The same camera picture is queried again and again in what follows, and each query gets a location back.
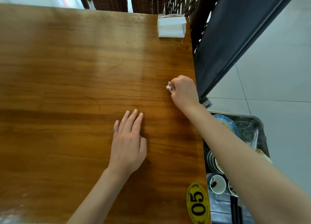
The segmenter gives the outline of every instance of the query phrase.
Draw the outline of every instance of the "forearm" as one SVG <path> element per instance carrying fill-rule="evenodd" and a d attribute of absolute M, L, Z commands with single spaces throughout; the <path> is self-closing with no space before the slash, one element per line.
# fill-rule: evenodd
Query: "forearm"
<path fill-rule="evenodd" d="M 107 168 L 67 224 L 102 224 L 127 179 Z"/>
<path fill-rule="evenodd" d="M 310 218 L 310 197 L 225 128 L 204 106 L 198 104 L 185 115 L 199 130 L 258 223 L 298 223 L 297 218 L 303 223 Z"/>

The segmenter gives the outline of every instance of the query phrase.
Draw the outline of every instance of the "metal tray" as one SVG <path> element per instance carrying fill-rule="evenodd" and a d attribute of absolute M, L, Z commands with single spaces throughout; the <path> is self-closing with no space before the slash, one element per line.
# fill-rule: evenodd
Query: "metal tray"
<path fill-rule="evenodd" d="M 236 124 L 239 132 L 239 137 L 241 138 L 241 132 L 244 128 L 242 128 L 240 125 L 238 125 L 237 120 L 240 117 L 245 117 L 249 119 L 249 121 L 253 119 L 259 120 L 261 123 L 262 121 L 256 117 L 256 116 L 248 116 L 248 115 L 240 115 L 240 114 L 232 114 L 232 113 L 226 113 L 226 112 L 216 112 L 216 111 L 210 111 L 209 112 L 212 115 L 215 114 L 221 114 L 224 116 L 227 116 L 233 122 Z M 258 141 L 257 141 L 257 147 L 261 149 L 268 157 L 269 155 L 269 150 L 266 142 L 266 136 L 264 133 L 264 128 L 260 130 L 258 134 Z M 206 144 L 206 142 L 203 140 L 203 149 L 204 149 L 204 161 L 205 161 L 205 170 L 206 173 L 212 172 L 210 168 L 208 167 L 207 164 L 207 154 L 210 151 L 210 148 Z M 209 200 L 210 200 L 210 208 L 211 208 L 211 218 L 212 218 L 212 223 L 232 223 L 232 215 L 231 215 L 231 201 L 230 201 L 230 195 L 228 194 L 221 194 L 221 195 L 215 195 L 212 192 L 208 192 Z M 239 200 L 238 201 L 239 206 L 242 209 L 242 215 L 243 215 L 243 223 L 244 224 L 253 224 L 255 223 L 254 220 L 251 217 L 251 214 L 249 211 L 246 209 L 244 204 Z"/>

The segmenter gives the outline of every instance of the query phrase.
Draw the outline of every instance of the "plate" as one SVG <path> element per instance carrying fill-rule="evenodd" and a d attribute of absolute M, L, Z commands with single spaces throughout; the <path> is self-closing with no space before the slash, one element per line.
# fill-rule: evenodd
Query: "plate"
<path fill-rule="evenodd" d="M 220 114 L 216 114 L 213 115 L 216 119 L 218 119 L 225 127 L 227 127 L 233 134 L 235 134 L 237 137 L 239 137 L 239 132 L 238 132 L 238 128 L 236 127 L 236 125 L 234 124 L 234 122 L 224 116 L 224 115 L 220 115 Z"/>

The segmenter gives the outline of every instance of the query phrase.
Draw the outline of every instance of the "wooden table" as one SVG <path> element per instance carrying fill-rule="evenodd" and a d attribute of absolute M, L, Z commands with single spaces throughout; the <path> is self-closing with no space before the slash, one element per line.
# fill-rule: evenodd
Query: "wooden table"
<path fill-rule="evenodd" d="M 147 158 L 106 222 L 192 223 L 202 139 L 165 89 L 195 78 L 189 25 L 159 39 L 157 15 L 0 5 L 0 17 L 0 218 L 66 222 L 108 165 L 115 120 L 137 108 Z"/>

